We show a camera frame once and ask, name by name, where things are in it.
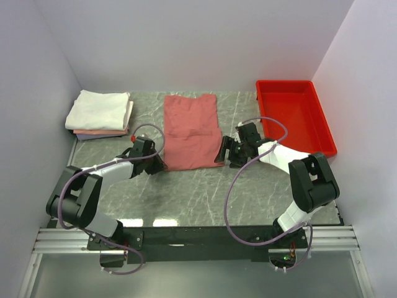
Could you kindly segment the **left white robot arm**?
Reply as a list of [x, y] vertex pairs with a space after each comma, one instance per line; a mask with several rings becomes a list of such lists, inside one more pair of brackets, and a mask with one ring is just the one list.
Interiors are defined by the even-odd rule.
[[133, 146], [108, 163], [87, 168], [68, 166], [62, 172], [47, 204], [46, 213], [74, 227], [102, 236], [102, 242], [115, 250], [122, 245], [139, 249], [132, 236], [124, 233], [121, 221], [98, 210], [101, 195], [113, 184], [145, 172], [153, 175], [167, 168], [155, 149], [155, 142], [136, 137]]

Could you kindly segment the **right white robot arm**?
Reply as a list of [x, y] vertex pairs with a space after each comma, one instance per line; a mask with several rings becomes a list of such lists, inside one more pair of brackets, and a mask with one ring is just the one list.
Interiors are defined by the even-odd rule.
[[249, 246], [264, 246], [274, 243], [285, 248], [294, 240], [294, 232], [307, 225], [312, 216], [340, 195], [339, 186], [326, 156], [321, 153], [305, 153], [283, 146], [288, 136], [284, 124], [280, 127], [283, 135], [277, 139], [261, 138], [251, 119], [236, 127], [235, 138], [224, 136], [219, 152], [214, 160], [221, 163], [225, 159], [241, 174], [255, 162], [271, 165], [287, 173], [292, 190], [292, 203], [286, 211], [275, 219], [272, 238], [263, 242], [249, 242], [239, 238], [232, 230], [228, 208], [223, 208], [226, 229], [238, 242]]

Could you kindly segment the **pink red t shirt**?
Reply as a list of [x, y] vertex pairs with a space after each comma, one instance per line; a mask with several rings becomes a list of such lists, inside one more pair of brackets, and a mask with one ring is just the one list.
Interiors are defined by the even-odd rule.
[[164, 162], [168, 171], [223, 166], [216, 163], [222, 141], [216, 96], [164, 98]]

